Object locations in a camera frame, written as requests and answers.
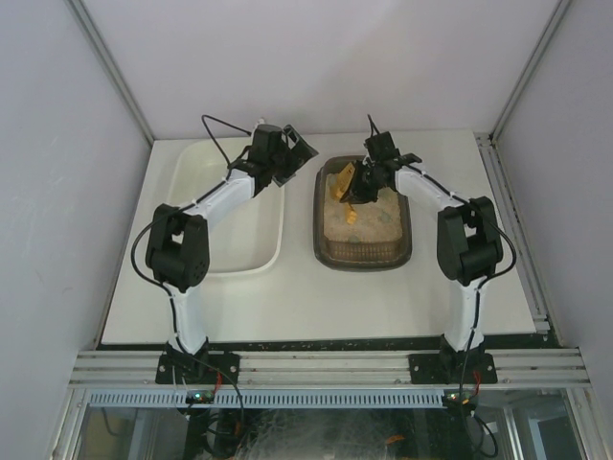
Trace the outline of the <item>yellow litter scoop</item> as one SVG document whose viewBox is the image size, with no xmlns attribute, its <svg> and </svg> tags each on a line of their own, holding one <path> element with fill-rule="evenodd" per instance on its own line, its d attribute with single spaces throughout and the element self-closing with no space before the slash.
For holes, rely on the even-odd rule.
<svg viewBox="0 0 613 460">
<path fill-rule="evenodd" d="M 350 162 L 336 175 L 335 183 L 329 189 L 330 197 L 334 201 L 344 204 L 345 221 L 349 225 L 353 225 L 357 221 L 357 213 L 347 201 L 354 175 L 355 165 Z"/>
</svg>

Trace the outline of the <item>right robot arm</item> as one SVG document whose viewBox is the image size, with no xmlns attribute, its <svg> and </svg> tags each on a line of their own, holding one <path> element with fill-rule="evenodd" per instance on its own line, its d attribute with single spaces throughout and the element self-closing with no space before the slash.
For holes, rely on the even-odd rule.
<svg viewBox="0 0 613 460">
<path fill-rule="evenodd" d="M 451 282 L 450 325 L 444 343 L 456 353 L 480 346 L 480 302 L 485 284 L 502 262 L 503 232 L 492 201 L 486 196 L 464 199 L 419 167 L 421 159 L 402 154 L 388 131 L 374 130 L 364 146 L 367 154 L 353 163 L 354 173 L 342 200 L 352 205 L 378 200 L 389 188 L 415 201 L 436 218 L 438 266 Z"/>
</svg>

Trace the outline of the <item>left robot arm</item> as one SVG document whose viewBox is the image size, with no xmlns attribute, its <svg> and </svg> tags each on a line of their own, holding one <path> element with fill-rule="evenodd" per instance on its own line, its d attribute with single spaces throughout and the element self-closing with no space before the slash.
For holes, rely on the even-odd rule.
<svg viewBox="0 0 613 460">
<path fill-rule="evenodd" d="M 141 279 L 167 294 L 174 350 L 194 356 L 208 343 L 193 298 L 209 271 L 210 231 L 270 184 L 282 187 L 317 155 L 293 126 L 259 124 L 212 189 L 182 206 L 163 203 L 155 209 L 130 249 L 130 262 Z"/>
</svg>

